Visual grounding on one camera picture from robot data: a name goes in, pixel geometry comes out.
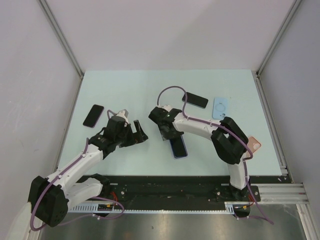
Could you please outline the blue phone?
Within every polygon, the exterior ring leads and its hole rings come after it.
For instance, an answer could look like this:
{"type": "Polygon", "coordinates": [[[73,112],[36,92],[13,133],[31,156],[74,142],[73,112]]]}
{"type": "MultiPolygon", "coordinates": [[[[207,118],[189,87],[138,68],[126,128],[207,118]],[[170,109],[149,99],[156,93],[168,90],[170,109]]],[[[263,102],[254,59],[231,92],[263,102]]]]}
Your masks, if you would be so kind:
{"type": "Polygon", "coordinates": [[[169,143],[172,155],[175,159],[186,158],[188,156],[188,152],[182,136],[170,139],[169,143]]]}

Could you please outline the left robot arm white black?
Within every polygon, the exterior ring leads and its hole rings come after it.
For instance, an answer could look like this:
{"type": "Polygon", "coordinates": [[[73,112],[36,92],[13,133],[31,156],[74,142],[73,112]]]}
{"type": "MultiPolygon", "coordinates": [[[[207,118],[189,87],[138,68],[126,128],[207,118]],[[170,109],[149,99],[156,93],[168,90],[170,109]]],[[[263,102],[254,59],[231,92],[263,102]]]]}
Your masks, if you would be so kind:
{"type": "Polygon", "coordinates": [[[30,185],[28,202],[31,204],[30,228],[35,227],[35,218],[45,226],[55,227],[65,218],[70,208],[91,198],[105,200],[110,196],[108,182],[98,174],[79,183],[78,180],[92,167],[104,160],[116,148],[130,147],[148,140],[138,120],[134,120],[132,131],[126,111],[112,116],[106,127],[86,139],[84,150],[63,168],[47,177],[37,176],[30,185]]]}

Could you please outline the black phone teal edge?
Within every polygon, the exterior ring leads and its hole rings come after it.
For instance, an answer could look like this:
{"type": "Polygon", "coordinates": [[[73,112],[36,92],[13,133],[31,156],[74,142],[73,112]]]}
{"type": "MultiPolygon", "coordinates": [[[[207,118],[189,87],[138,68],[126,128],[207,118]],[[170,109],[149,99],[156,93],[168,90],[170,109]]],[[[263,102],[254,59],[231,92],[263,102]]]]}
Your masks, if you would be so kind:
{"type": "Polygon", "coordinates": [[[181,99],[183,102],[186,102],[190,105],[205,109],[209,100],[202,96],[187,92],[181,99]]]}

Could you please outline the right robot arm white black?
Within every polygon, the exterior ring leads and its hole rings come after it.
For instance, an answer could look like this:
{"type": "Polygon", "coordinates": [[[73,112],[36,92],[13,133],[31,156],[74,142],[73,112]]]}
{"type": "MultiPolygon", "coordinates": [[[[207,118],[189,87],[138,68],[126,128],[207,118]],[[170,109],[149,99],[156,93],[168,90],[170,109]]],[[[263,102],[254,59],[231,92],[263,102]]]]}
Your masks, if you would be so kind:
{"type": "Polygon", "coordinates": [[[231,196],[237,201],[248,196],[250,177],[245,153],[249,150],[249,139],[232,118],[225,117],[220,122],[198,119],[170,105],[156,106],[148,118],[158,126],[163,140],[189,133],[212,141],[218,157],[228,166],[231,196]]]}

